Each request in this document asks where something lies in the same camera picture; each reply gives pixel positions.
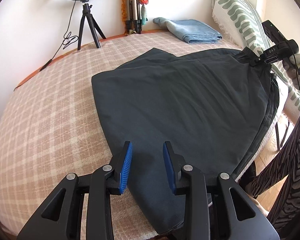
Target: white wall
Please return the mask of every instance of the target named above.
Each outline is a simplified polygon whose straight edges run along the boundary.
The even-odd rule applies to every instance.
[[[149,0],[145,30],[158,28],[155,17],[193,18],[216,27],[211,0]],[[90,0],[91,11],[106,37],[122,34],[121,0]],[[71,12],[70,0],[2,0],[0,3],[0,117],[16,85],[44,65],[63,40]],[[78,34],[82,5],[77,2],[70,30]],[[86,23],[82,44],[92,42]],[[76,48],[72,44],[58,55]]]
[[[300,52],[300,9],[294,0],[266,0],[265,20],[270,20]]]

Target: black tripod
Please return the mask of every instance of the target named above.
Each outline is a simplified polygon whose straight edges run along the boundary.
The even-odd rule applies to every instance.
[[[83,32],[83,26],[84,26],[84,20],[87,18],[89,27],[93,36],[94,43],[96,44],[97,48],[101,48],[100,42],[97,36],[97,32],[100,34],[100,36],[105,39],[105,35],[103,34],[102,30],[100,29],[99,25],[97,24],[96,20],[93,18],[90,8],[92,5],[89,5],[88,3],[85,3],[83,5],[83,11],[82,11],[82,18],[80,22],[80,29],[79,29],[79,38],[78,38],[78,50],[81,49],[81,40],[82,40],[82,32]]]

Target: beige checkered bedspread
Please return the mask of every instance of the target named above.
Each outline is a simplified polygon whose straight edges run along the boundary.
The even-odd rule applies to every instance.
[[[18,88],[0,121],[0,221],[9,230],[17,234],[66,174],[92,173],[109,162],[111,153],[99,123],[91,77],[154,47],[176,56],[239,49],[225,40],[189,45],[168,32],[135,34],[105,41],[101,49],[88,45]],[[128,190],[111,196],[111,206],[116,240],[157,235]]]

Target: tripod leg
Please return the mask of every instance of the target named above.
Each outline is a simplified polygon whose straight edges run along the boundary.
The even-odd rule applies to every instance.
[[[99,25],[97,24],[96,20],[94,19],[94,17],[92,16],[92,20],[93,20],[93,23],[94,23],[94,27],[96,28],[97,32],[100,34],[100,36],[103,38],[103,39],[106,39],[106,36],[103,34],[102,30],[100,29]]]
[[[83,32],[85,18],[86,18],[85,15],[82,15],[81,22],[80,22],[80,29],[79,29],[79,37],[78,37],[78,50],[81,49],[82,32]]]
[[[93,36],[94,43],[96,44],[97,48],[99,49],[99,48],[101,48],[101,46],[100,46],[100,43],[98,40],[96,29],[94,28],[93,18],[92,18],[91,14],[87,14],[87,20],[88,20],[89,27],[90,27],[90,30],[91,30],[91,33]]]

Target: denim fabric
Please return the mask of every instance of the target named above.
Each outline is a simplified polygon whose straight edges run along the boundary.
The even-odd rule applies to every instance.
[[[186,43],[216,43],[222,35],[209,25],[197,20],[171,21],[158,17],[153,19],[160,27],[166,27],[171,33]]]

